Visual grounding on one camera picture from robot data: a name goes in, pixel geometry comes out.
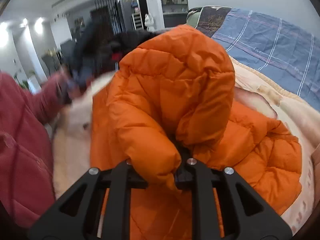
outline orange fabric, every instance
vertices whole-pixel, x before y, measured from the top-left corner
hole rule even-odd
[[[125,56],[94,97],[91,165],[105,170],[131,158],[150,185],[132,191],[131,239],[191,238],[191,196],[175,188],[180,155],[167,135],[211,168],[234,167],[278,214],[299,195],[298,139],[233,102],[234,84],[225,50],[182,25]]]

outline red jacket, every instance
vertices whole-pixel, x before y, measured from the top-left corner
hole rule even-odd
[[[54,202],[53,158],[43,124],[62,104],[57,75],[32,95],[0,73],[0,200],[15,222],[30,227]]]

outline black door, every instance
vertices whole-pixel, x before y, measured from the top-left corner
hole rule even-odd
[[[146,30],[147,27],[145,27],[144,25],[144,20],[146,18],[146,14],[149,14],[147,0],[139,0],[139,5],[140,5],[143,28]]]

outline jacket sleeve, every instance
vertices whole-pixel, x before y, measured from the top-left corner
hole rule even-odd
[[[41,92],[35,95],[19,87],[25,102],[42,124],[46,124],[55,118],[63,107],[59,84],[63,85],[64,82],[62,75],[56,74],[46,82]]]

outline silver bolt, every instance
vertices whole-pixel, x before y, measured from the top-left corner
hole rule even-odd
[[[97,175],[99,173],[99,169],[98,168],[91,168],[89,170],[89,174],[90,175]]]
[[[195,158],[189,158],[189,159],[187,160],[187,163],[188,163],[189,165],[195,165],[195,164],[197,163],[197,160],[196,160]]]
[[[233,168],[231,168],[231,167],[226,167],[224,169],[224,173],[228,174],[228,175],[232,175],[234,172],[235,172],[235,170]]]

